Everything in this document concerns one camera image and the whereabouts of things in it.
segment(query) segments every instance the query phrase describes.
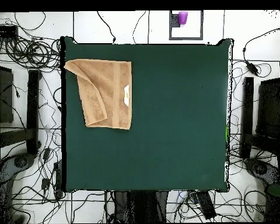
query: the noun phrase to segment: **plug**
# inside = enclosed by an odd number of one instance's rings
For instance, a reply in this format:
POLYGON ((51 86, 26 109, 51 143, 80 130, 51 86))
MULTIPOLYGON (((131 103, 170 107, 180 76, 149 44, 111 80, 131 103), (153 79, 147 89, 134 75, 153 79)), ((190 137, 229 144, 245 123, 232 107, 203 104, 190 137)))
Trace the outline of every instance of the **plug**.
POLYGON ((49 189, 49 186, 50 186, 50 179, 43 178, 41 181, 41 189, 44 190, 44 193, 46 193, 45 191, 49 189))
POLYGON ((254 74, 255 76, 258 76, 258 69, 256 68, 256 66, 250 62, 247 62, 246 61, 246 64, 247 64, 247 68, 248 70, 254 74))
POLYGON ((44 164, 47 163, 47 161, 50 157, 50 154, 51 154, 51 149, 45 149, 44 156, 43 156, 44 164))

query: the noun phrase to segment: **power strip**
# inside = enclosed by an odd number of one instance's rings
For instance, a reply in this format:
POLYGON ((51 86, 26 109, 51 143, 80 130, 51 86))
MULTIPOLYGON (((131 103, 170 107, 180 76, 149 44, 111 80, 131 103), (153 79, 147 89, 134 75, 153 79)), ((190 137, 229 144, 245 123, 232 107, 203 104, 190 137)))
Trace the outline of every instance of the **power strip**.
POLYGON ((17 26, 0 25, 0 39, 17 40, 19 37, 19 29, 17 26))

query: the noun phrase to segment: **green cable clip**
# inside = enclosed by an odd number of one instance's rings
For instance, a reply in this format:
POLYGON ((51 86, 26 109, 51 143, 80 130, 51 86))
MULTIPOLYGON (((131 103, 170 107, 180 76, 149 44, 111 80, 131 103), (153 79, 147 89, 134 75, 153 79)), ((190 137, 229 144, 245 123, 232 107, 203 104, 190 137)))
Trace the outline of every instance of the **green cable clip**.
POLYGON ((229 127, 226 126, 226 131, 225 131, 226 143, 228 142, 228 136, 229 136, 229 127))

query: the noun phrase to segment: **black border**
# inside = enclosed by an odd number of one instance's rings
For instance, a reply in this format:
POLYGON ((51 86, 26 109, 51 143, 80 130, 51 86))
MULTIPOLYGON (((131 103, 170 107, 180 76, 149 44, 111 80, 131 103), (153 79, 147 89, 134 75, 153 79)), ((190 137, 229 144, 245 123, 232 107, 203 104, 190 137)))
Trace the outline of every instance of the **black border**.
MULTIPOLYGON (((63 159, 63 162, 62 162, 62 167, 61 167, 61 190, 65 193, 68 193, 68 191, 66 191, 66 184, 67 184, 67 131, 66 131, 66 121, 67 121, 67 84, 66 84, 66 77, 65 77, 65 74, 66 74, 66 70, 64 68, 64 65, 65 65, 65 50, 66 50, 66 45, 65 45, 65 40, 64 38, 65 37, 68 37, 70 38, 73 43, 75 44, 100 44, 100 45, 110 45, 112 43, 78 43, 77 41, 75 41, 75 39, 73 37, 69 37, 69 36, 61 36, 60 37, 60 70, 61 70, 61 85, 62 85, 62 88, 61 88, 61 107, 62 107, 62 114, 61 114, 61 142, 62 142, 62 145, 61 145, 61 152, 62 152, 62 159, 63 159)), ((233 60, 232 60, 232 57, 233 57, 233 45, 234 45, 234 39, 232 38, 223 38, 221 39, 216 45, 212 45, 212 44, 137 44, 137 45, 140 45, 140 46, 168 46, 168 45, 178 45, 178 46, 220 46, 225 40, 230 40, 230 46, 229 46, 229 58, 228 60, 231 61, 230 65, 229 65, 229 72, 231 72, 231 74, 229 75, 229 78, 228 78, 228 88, 229 89, 229 94, 228 94, 228 104, 227 104, 227 107, 228 107, 228 112, 226 113, 226 116, 227 116, 227 123, 226 125, 229 127, 230 129, 230 116, 231 116, 231 103, 232 103, 232 65, 233 65, 233 60)), ((230 148, 229 148, 229 142, 230 142, 230 136, 228 136, 228 146, 227 146, 227 165, 225 166, 225 173, 226 173, 226 178, 225 178, 225 183, 226 183, 226 189, 227 191, 220 191, 218 189, 210 189, 210 190, 216 190, 218 192, 228 192, 229 191, 229 188, 230 188, 230 185, 228 183, 228 171, 229 171, 229 165, 230 165, 230 148)), ((79 189, 79 190, 87 190, 87 191, 97 191, 97 190, 100 190, 100 189, 79 189)))
POLYGON ((201 10, 200 37, 172 37, 172 10, 169 11, 169 40, 203 40, 203 19, 204 12, 201 10))

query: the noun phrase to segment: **power adapter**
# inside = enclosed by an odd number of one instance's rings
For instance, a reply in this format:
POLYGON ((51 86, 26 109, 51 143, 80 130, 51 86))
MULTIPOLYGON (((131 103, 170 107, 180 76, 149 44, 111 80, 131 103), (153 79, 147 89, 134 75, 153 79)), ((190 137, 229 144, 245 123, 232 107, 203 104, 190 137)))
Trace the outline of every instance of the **power adapter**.
POLYGON ((3 41, 17 40, 19 37, 19 29, 17 26, 0 25, 0 39, 3 41))
POLYGON ((49 190, 50 186, 50 179, 48 178, 43 178, 41 181, 41 189, 44 190, 44 194, 46 193, 47 190, 49 190))
POLYGON ((248 61, 245 61, 246 65, 247 65, 247 69, 255 76, 258 76, 258 69, 256 68, 256 66, 248 61))
POLYGON ((43 155, 44 164, 47 163, 50 155, 51 155, 51 149, 45 149, 44 155, 43 155))

